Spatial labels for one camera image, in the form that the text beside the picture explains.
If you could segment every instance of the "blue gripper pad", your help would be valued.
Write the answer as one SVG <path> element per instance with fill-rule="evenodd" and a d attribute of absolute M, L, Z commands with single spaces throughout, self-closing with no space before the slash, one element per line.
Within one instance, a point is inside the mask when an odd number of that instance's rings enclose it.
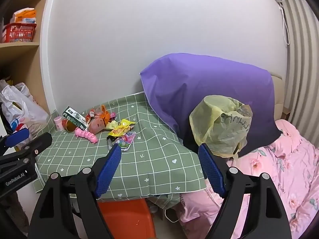
<path fill-rule="evenodd" d="M 21 143 L 22 141 L 26 140 L 29 137 L 29 135 L 29 130 L 27 128 L 23 128 L 8 136 L 4 144 L 6 147 L 14 147 L 18 143 Z"/>
<path fill-rule="evenodd" d="M 100 198 L 102 194 L 107 192 L 115 171 L 121 161 L 122 152 L 118 145 L 114 145 L 107 154 L 107 161 L 103 166 L 101 172 L 97 176 L 97 185 L 95 189 L 95 196 Z"/>
<path fill-rule="evenodd" d="M 204 145 L 200 145 L 198 148 L 198 158 L 213 191 L 222 197 L 226 192 L 224 188 L 224 177 Z"/>

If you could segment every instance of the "pillow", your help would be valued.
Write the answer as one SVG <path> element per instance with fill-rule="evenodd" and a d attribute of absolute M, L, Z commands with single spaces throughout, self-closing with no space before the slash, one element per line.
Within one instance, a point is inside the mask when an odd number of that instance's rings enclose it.
<path fill-rule="evenodd" d="M 141 73 L 148 102 L 184 145 L 197 152 L 189 115 L 208 95 L 223 95 L 249 104 L 253 118 L 243 156 L 268 146 L 281 134 L 274 121 L 275 93 L 272 76 L 264 69 L 211 56 L 169 54 Z"/>
<path fill-rule="evenodd" d="M 275 156 L 285 158 L 300 145 L 302 136 L 295 126 L 284 119 L 276 120 L 276 125 L 283 133 L 269 148 Z"/>

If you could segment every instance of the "yellow snack bag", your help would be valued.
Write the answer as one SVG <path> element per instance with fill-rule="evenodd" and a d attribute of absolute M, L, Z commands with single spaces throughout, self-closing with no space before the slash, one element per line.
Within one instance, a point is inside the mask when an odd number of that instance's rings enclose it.
<path fill-rule="evenodd" d="M 34 8 L 24 8 L 16 11 L 10 20 L 10 23 L 19 23 L 24 18 L 35 18 L 37 11 Z"/>
<path fill-rule="evenodd" d="M 113 121 L 107 123 L 107 125 L 106 125 L 106 127 L 104 129 L 113 130 L 113 129 L 117 128 L 118 126 L 119 125 L 116 122 L 116 120 L 113 120 Z"/>
<path fill-rule="evenodd" d="M 132 122 L 127 119 L 122 119 L 119 126 L 113 129 L 110 133 L 108 133 L 108 135 L 114 137 L 123 136 L 127 131 L 132 130 L 135 124 L 136 122 Z"/>

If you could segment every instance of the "pink caterpillar toy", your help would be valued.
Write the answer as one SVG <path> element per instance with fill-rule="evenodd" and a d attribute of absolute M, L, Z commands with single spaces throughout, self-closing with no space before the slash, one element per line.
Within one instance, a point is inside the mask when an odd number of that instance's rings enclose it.
<path fill-rule="evenodd" d="M 89 139 L 93 144 L 98 141 L 97 137 L 94 134 L 89 131 L 84 131 L 78 127 L 75 129 L 74 134 L 76 137 L 84 137 L 86 139 Z"/>

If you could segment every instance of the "orange bin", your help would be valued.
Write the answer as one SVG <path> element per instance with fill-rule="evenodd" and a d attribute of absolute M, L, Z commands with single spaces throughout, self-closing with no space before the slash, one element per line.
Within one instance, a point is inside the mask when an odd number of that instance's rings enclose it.
<path fill-rule="evenodd" d="M 98 206 L 114 239 L 156 237 L 145 199 L 98 202 Z"/>

